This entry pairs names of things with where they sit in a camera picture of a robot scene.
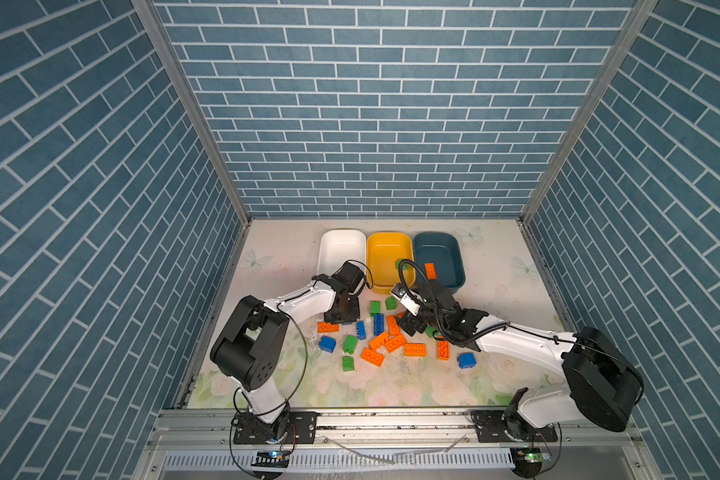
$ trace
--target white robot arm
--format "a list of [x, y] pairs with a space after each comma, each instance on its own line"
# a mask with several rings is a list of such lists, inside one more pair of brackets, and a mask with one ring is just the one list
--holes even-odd
[[[509, 324], [480, 310], [462, 309], [436, 280], [409, 288], [402, 275], [406, 264], [426, 278], [410, 260], [398, 265], [402, 282], [392, 294], [408, 311], [398, 322], [403, 331], [413, 335], [432, 326], [442, 340], [514, 356], [566, 379], [558, 385], [515, 393], [504, 413], [510, 436], [525, 440], [536, 428], [581, 418], [612, 431], [624, 430], [632, 407], [642, 396], [643, 381], [602, 332], [589, 327], [578, 333], [538, 330]], [[321, 313], [333, 323], [356, 321], [357, 296], [364, 278], [359, 268], [347, 262], [337, 273], [314, 277], [311, 284], [288, 295], [264, 301], [247, 296], [235, 308], [210, 358], [221, 372], [241, 383], [250, 419], [265, 438], [277, 440], [287, 425], [288, 401], [277, 389], [272, 373], [288, 322], [298, 324]], [[246, 333], [258, 329], [255, 340]]]

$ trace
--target brick-patterned wallpaper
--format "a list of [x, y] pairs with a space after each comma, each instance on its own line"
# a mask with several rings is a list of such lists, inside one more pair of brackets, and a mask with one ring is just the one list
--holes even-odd
[[253, 216], [518, 216], [632, 3], [157, 2]]
[[239, 228], [129, 0], [0, 0], [0, 480], [133, 473]]
[[532, 231], [645, 376], [664, 477], [720, 479], [720, 0], [659, 1]]

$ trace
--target orange building block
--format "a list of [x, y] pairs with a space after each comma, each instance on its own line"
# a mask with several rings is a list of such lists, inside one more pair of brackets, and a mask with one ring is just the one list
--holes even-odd
[[338, 325], [332, 325], [326, 322], [317, 322], [317, 333], [335, 333], [338, 331]]
[[400, 335], [398, 321], [392, 315], [387, 317], [387, 330], [389, 330], [389, 336]]
[[438, 278], [438, 273], [434, 271], [434, 264], [424, 264], [424, 271], [430, 280], [436, 280]]
[[405, 337], [403, 337], [403, 335], [395, 335], [391, 339], [387, 340], [387, 342], [384, 344], [384, 348], [387, 349], [388, 352], [392, 353], [393, 351], [403, 346], [405, 343], [406, 339]]
[[376, 353], [371, 349], [363, 350], [360, 358], [362, 358], [366, 362], [373, 363], [376, 366], [382, 366], [382, 362], [384, 362], [384, 355], [382, 355], [381, 353]]
[[438, 358], [440, 360], [448, 360], [451, 358], [451, 349], [448, 348], [448, 342], [438, 341]]
[[387, 340], [389, 340], [389, 334], [382, 332], [381, 335], [368, 342], [368, 346], [371, 347], [371, 350], [378, 350], [382, 348], [382, 345], [384, 345]]
[[405, 356], [427, 356], [427, 346], [423, 343], [406, 343], [403, 348]]

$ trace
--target mounting plate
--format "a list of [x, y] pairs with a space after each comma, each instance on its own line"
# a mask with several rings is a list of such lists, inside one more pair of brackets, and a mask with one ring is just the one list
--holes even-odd
[[[504, 421], [501, 419], [504, 410], [474, 410], [470, 417], [475, 423], [480, 443], [515, 442], [516, 440], [507, 434]], [[557, 441], [557, 431], [554, 427], [546, 426], [538, 428], [534, 434], [534, 441], [552, 444]]]
[[333, 325], [342, 325], [360, 320], [360, 299], [350, 296], [348, 300], [334, 303], [331, 309], [323, 314], [323, 321]]
[[[232, 443], [235, 445], [267, 445], [268, 438], [257, 434], [253, 430], [253, 423], [239, 421], [240, 416], [235, 416], [236, 430]], [[288, 414], [288, 427], [283, 445], [293, 445], [293, 427], [296, 428], [296, 443], [315, 443], [315, 429], [317, 426], [317, 412], [290, 412]]]

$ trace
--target plastic container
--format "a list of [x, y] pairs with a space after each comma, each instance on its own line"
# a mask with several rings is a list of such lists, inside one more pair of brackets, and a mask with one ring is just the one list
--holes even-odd
[[[368, 237], [368, 268], [373, 274], [373, 291], [388, 295], [400, 281], [398, 260], [414, 259], [411, 237], [399, 232], [380, 232]], [[405, 281], [412, 285], [416, 273], [412, 268], [403, 271]]]
[[423, 232], [413, 238], [413, 254], [421, 268], [424, 264], [434, 264], [438, 282], [449, 288], [451, 293], [456, 293], [466, 281], [458, 240], [452, 235]]
[[332, 275], [347, 260], [365, 262], [365, 234], [360, 230], [330, 230], [320, 239], [317, 274]]

